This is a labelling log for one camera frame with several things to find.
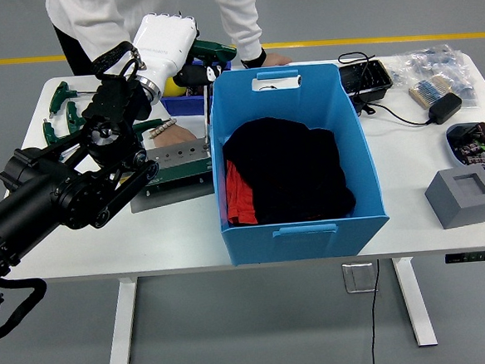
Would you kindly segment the person's right hand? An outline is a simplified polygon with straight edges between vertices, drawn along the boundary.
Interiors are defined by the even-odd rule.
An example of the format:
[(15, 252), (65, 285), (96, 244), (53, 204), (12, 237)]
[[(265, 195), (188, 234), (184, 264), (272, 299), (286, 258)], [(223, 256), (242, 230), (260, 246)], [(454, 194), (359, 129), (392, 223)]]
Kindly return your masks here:
[(152, 138), (157, 148), (176, 145), (195, 139), (196, 136), (193, 132), (176, 124), (164, 129)]

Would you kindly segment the person's left hand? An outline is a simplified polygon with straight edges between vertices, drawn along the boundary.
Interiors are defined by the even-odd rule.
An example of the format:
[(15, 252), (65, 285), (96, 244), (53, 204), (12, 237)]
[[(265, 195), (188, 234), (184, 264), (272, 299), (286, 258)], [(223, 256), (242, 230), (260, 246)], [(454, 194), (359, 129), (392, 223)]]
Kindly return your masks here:
[(290, 57), (271, 52), (266, 55), (266, 59), (264, 60), (262, 67), (285, 66), (290, 63), (292, 63), (292, 59)]

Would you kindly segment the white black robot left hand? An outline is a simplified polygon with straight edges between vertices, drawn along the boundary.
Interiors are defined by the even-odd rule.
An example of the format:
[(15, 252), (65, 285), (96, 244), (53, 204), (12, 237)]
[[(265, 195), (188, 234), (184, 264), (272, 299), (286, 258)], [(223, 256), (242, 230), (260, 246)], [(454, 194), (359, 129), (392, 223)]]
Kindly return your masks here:
[(153, 13), (142, 19), (132, 52), (137, 61), (132, 77), (155, 101), (168, 80), (184, 88), (209, 85), (236, 55), (233, 47), (200, 40), (193, 17)]

